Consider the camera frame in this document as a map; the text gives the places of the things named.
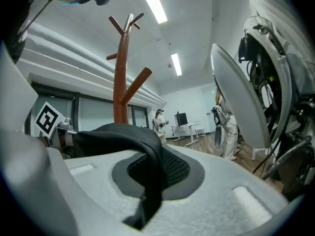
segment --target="ceiling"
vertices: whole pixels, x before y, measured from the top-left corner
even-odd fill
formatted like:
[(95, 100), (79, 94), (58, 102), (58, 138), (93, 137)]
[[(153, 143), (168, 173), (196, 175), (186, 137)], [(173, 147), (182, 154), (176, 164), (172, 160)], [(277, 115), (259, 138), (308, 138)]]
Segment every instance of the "ceiling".
[[(225, 32), (220, 34), (224, 38), (223, 45), (229, 47), (229, 33), (234, 29), (232, 22), (235, 23), (237, 19), (235, 12), (246, 4), (244, 0), (229, 1), (160, 0), (168, 19), (162, 24), (157, 23), (145, 0), (111, 0), (106, 6), (97, 6), (95, 1), (84, 5), (64, 5), (54, 1), (36, 22), (105, 58), (117, 52), (120, 40), (108, 17), (113, 16), (123, 27), (128, 14), (137, 16), (144, 12), (145, 16), (138, 21), (141, 29), (133, 28), (131, 32), (128, 73), (136, 77), (147, 66), (153, 71), (147, 83), (152, 88), (166, 88), (167, 84), (178, 79), (171, 60), (171, 54), (178, 53), (183, 75), (181, 82), (174, 84), (180, 88), (181, 84), (185, 84), (185, 78), (189, 80), (199, 76), (202, 81), (207, 81), (204, 76), (209, 76), (209, 82), (212, 82), (209, 73), (212, 43), (220, 42), (217, 32), (224, 27)], [(34, 3), (31, 17), (44, 2)]]

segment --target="white desk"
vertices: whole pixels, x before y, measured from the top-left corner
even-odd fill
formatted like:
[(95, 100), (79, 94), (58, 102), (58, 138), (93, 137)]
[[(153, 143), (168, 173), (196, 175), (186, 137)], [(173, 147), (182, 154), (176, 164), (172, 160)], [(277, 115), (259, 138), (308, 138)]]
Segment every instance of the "white desk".
[(182, 125), (182, 126), (172, 126), (172, 129), (173, 129), (173, 127), (176, 127), (176, 132), (178, 133), (178, 139), (175, 139), (174, 141), (178, 141), (178, 140), (180, 140), (180, 139), (183, 139), (184, 137), (180, 137), (180, 131), (178, 130), (179, 128), (181, 128), (181, 127), (188, 127), (189, 128), (189, 131), (190, 131), (190, 139), (191, 139), (191, 142), (190, 143), (187, 143), (186, 145), (188, 146), (188, 145), (190, 145), (190, 144), (193, 144), (193, 143), (195, 143), (195, 142), (198, 142), (198, 140), (193, 140), (193, 134), (192, 134), (192, 126), (194, 126), (195, 125), (195, 123), (187, 123), (186, 125)]

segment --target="fluorescent light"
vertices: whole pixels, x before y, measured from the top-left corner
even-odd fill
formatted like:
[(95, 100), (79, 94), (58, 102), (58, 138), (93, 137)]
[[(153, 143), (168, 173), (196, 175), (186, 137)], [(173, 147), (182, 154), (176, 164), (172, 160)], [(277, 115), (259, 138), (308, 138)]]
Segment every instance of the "fluorescent light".
[(177, 76), (180, 76), (182, 74), (182, 70), (181, 70), (181, 65), (179, 64), (179, 58), (178, 58), (177, 53), (172, 54), (171, 57), (175, 66)]
[(146, 1), (149, 7), (151, 8), (154, 16), (156, 17), (157, 22), (159, 24), (166, 22), (167, 18), (166, 18), (161, 2), (159, 0), (146, 0)]

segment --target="wooden coat rack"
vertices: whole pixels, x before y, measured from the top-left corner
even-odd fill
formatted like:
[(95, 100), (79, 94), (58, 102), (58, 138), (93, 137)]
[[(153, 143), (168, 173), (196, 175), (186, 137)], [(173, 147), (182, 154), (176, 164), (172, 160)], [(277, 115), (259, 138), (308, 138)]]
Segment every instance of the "wooden coat rack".
[(133, 15), (130, 14), (128, 16), (124, 29), (121, 28), (121, 26), (112, 16), (109, 17), (109, 21), (114, 25), (116, 30), (121, 35), (118, 52), (106, 57), (107, 60), (117, 60), (114, 77), (114, 122), (128, 124), (127, 103), (134, 96), (137, 90), (142, 86), (142, 84), (147, 80), (147, 78), (152, 74), (152, 71), (149, 68), (145, 67), (126, 90), (126, 67), (130, 30), (132, 26), (140, 29), (137, 21), (143, 16), (144, 13), (141, 13), (133, 19)]

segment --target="floor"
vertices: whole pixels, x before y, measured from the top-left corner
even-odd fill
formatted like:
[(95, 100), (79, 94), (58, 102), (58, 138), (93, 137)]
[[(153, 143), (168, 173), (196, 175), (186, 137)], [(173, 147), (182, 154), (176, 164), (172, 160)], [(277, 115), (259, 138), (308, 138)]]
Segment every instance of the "floor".
[[(214, 135), (213, 134), (208, 134), (206, 135), (206, 137), (201, 137), (199, 138), (199, 141), (186, 146), (187, 143), (189, 143), (190, 137), (189, 138), (184, 138), (178, 141), (174, 141), (174, 139), (170, 139), (170, 140), (166, 140), (167, 144), (171, 144), (171, 145), (177, 145), (177, 146), (181, 146), (181, 147), (185, 147), (185, 148), (191, 148), (200, 152), (204, 152), (207, 154), (211, 154), (211, 155), (215, 155), (215, 156), (221, 156), (223, 153), (223, 150), (217, 150), (214, 144)], [(264, 154), (262, 154), (261, 156), (258, 156), (257, 159), (255, 161), (252, 161), (252, 147), (250, 147), (249, 145), (247, 145), (246, 143), (242, 142), (241, 144), (239, 144), (239, 149), (240, 151), (237, 153), (236, 155), (236, 159), (233, 161), (239, 165), (241, 165), (242, 167), (244, 167), (246, 170), (248, 170), (249, 172), (253, 172), (253, 170), (256, 168), (256, 166), (264, 159)], [(266, 172), (266, 168), (272, 164), (272, 159), (268, 159), (266, 162), (266, 165), (263, 169), (262, 172), (262, 168), (260, 167), (260, 169), (258, 169), (255, 173), (255, 175), (257, 177), (260, 176), (261, 172), (262, 175), (265, 174)], [(276, 181), (273, 179), (268, 178), (266, 180), (266, 182), (272, 186), (273, 188), (275, 188), (277, 191), (281, 192), (283, 185), (280, 181)]]

